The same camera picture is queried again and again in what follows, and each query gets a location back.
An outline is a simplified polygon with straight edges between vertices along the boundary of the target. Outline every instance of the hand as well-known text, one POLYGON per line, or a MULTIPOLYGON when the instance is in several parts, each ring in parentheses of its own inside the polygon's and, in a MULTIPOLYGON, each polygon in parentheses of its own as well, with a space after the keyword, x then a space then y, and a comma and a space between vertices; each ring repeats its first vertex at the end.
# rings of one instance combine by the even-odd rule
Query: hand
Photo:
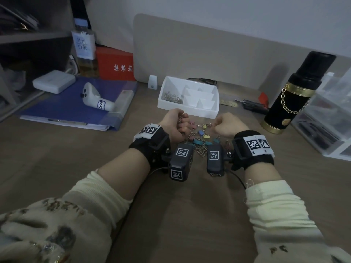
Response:
POLYGON ((164 116, 159 125, 162 126, 163 130, 169 134, 171 142, 182 142, 185 138, 190 136, 191 124, 189 115, 185 114, 181 109, 172 109, 164 116), (181 123, 178 124, 178 117, 183 116, 181 123))
POLYGON ((213 126, 219 135, 231 138, 241 131, 249 130, 246 124, 231 113, 218 115, 213 126))

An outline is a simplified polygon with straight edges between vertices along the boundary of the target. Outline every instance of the gold chain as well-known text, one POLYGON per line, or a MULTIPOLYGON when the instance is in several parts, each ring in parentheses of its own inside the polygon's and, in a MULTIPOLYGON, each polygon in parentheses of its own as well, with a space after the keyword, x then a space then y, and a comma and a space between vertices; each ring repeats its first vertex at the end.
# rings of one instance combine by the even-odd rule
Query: gold chain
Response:
POLYGON ((305 109, 306 105, 308 104, 308 102, 310 101, 311 98, 308 99, 308 101, 305 103, 305 105, 299 111, 292 111, 285 105, 284 98, 285 98, 286 87, 287 87, 287 85, 285 85, 285 87, 282 90, 282 94, 280 95, 280 97, 282 98, 280 103, 283 105, 283 109, 286 110, 289 114, 298 114, 303 109, 305 109))

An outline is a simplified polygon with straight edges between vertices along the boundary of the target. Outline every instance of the gray shelf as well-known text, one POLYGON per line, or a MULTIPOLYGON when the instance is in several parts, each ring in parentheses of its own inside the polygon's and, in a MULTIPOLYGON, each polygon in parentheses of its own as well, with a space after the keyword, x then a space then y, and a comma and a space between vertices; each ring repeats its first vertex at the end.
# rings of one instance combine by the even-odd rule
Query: gray shelf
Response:
POLYGON ((38 32, 19 32, 0 36, 0 44, 37 41, 42 39, 56 39, 71 36, 67 30, 39 30, 38 32))

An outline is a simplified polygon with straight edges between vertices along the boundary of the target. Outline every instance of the white controller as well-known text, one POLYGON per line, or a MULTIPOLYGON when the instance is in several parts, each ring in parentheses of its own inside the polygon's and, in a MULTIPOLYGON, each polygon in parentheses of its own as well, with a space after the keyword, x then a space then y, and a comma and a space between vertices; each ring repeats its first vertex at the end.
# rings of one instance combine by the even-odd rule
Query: white controller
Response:
POLYGON ((83 93, 80 96, 87 106, 105 111, 113 111, 116 108, 114 102, 101 98, 100 93, 89 82, 84 85, 83 93))

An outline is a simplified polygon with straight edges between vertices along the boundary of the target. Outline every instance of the white tray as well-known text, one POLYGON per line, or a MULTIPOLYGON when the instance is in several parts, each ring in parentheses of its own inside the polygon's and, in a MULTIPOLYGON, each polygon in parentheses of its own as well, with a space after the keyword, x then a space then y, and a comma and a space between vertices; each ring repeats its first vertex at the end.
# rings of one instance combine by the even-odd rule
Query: white tray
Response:
POLYGON ((218 89, 216 86, 166 76, 157 107, 165 110, 179 108, 190 115, 214 119, 219 111, 218 89), (175 94, 182 104, 164 100, 165 93, 175 94))

